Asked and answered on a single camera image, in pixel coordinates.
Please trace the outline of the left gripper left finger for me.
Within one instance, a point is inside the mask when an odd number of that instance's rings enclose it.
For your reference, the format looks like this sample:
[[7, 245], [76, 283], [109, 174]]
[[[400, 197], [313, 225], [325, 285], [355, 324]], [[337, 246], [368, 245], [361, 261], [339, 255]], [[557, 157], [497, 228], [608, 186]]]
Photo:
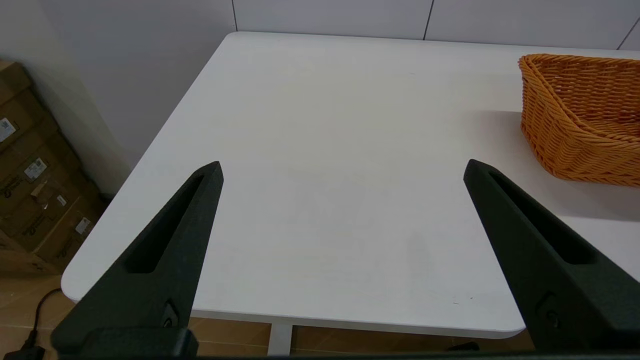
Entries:
[[222, 193], [196, 170], [51, 333], [60, 358], [195, 358], [188, 324]]

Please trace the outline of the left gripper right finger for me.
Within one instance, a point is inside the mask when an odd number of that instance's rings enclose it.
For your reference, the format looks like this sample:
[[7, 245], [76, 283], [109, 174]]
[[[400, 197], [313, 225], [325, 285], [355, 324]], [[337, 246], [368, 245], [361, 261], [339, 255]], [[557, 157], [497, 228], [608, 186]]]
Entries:
[[498, 169], [464, 184], [539, 350], [639, 350], [640, 285]]

